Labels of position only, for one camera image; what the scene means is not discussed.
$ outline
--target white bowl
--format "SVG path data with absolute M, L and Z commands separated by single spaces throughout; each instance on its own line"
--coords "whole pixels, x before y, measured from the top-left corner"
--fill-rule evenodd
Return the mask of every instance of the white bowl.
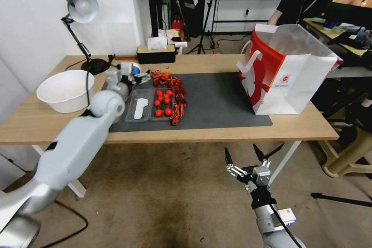
M 86 96 L 86 71 L 65 71 L 43 81 L 36 90 L 39 100 L 50 105 L 52 109 L 61 113 L 81 110 L 88 106 Z M 88 74 L 89 99 L 95 92 L 94 76 Z

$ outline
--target red and white bag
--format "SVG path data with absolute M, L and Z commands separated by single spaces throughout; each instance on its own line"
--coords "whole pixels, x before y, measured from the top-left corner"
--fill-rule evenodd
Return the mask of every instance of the red and white bag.
M 300 114 L 342 60 L 296 24 L 257 24 L 239 61 L 239 78 L 256 114 Z

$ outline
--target lamp shade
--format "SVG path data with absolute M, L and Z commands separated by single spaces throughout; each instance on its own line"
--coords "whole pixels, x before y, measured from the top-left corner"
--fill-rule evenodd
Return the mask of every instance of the lamp shade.
M 99 6 L 97 0 L 67 0 L 67 9 L 74 21 L 87 23 L 96 17 Z

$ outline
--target black shirt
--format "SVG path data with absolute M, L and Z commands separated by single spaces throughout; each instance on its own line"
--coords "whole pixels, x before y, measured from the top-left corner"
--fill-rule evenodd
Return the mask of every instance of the black shirt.
M 296 23 L 298 17 L 300 16 L 302 5 L 303 7 L 300 19 L 320 16 L 329 0 L 314 1 L 315 0 L 281 0 L 277 10 L 283 14 L 278 19 L 276 25 Z M 309 5 L 311 5 L 313 2 L 314 4 L 306 12 L 304 12 L 306 8 L 309 7 Z

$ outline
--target lanyard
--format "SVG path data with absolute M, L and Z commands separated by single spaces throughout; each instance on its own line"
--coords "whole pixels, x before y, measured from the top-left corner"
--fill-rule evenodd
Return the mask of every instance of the lanyard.
M 318 1 L 318 0 L 314 0 L 304 11 L 302 11 L 303 10 L 303 5 L 304 5 L 305 1 L 306 0 L 303 0 L 302 6 L 301 6 L 301 9 L 300 9 L 300 14 L 298 15 L 298 19 L 296 21 L 296 24 L 298 24 L 300 22 L 301 15 L 303 15 L 304 13 L 306 13 L 306 11 L 308 9 L 310 9 L 312 7 L 312 5 L 314 5 L 315 2 Z

